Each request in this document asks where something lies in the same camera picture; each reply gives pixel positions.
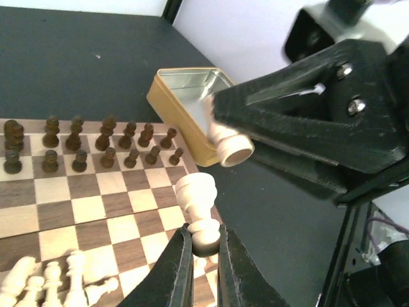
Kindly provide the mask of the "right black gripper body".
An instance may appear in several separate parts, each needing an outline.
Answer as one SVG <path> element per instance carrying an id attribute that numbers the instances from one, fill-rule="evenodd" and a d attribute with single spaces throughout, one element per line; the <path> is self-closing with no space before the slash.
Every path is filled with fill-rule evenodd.
<path id="1" fill-rule="evenodd" d="M 316 154 L 332 166 L 334 201 L 346 205 L 320 306 L 407 306 L 408 241 L 380 246 L 374 200 L 408 185 L 408 42 L 342 41 L 316 57 L 325 84 Z"/>

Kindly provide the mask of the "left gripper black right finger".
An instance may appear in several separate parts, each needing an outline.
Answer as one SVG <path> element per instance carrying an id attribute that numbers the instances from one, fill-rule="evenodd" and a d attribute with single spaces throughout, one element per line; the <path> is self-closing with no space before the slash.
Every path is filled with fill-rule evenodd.
<path id="1" fill-rule="evenodd" d="M 236 232 L 223 224 L 220 234 L 217 305 L 288 306 L 263 277 Z"/>

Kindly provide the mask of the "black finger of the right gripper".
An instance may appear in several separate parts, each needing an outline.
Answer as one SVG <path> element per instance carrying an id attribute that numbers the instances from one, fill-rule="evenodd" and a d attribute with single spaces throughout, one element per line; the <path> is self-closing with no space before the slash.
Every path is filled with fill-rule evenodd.
<path id="1" fill-rule="evenodd" d="M 348 192 L 343 173 L 336 166 L 283 152 L 258 140 L 251 159 L 315 198 L 337 201 Z"/>
<path id="2" fill-rule="evenodd" d="M 344 40 L 219 91 L 218 122 L 294 154 L 377 173 L 403 158 L 403 50 Z"/>

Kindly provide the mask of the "light chess piece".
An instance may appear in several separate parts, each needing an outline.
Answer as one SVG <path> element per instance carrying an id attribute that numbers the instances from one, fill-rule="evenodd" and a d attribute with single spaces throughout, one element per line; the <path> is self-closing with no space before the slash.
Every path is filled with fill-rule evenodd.
<path id="1" fill-rule="evenodd" d="M 215 120 L 213 101 L 214 95 L 208 95 L 202 100 L 207 136 L 216 148 L 220 165 L 225 168 L 236 166 L 253 154 L 254 144 L 245 134 Z"/>
<path id="2" fill-rule="evenodd" d="M 192 222 L 187 230 L 192 237 L 192 250 L 198 257 L 213 256 L 220 244 L 220 222 L 211 215 L 217 197 L 214 178 L 207 173 L 185 175 L 175 185 L 176 200 Z"/>

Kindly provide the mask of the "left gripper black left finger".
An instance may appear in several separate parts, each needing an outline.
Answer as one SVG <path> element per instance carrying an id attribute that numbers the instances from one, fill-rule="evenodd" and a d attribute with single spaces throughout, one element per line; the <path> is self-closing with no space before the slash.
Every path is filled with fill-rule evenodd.
<path id="1" fill-rule="evenodd" d="M 185 223 L 178 228 L 148 275 L 120 306 L 192 306 L 194 269 L 192 237 Z"/>

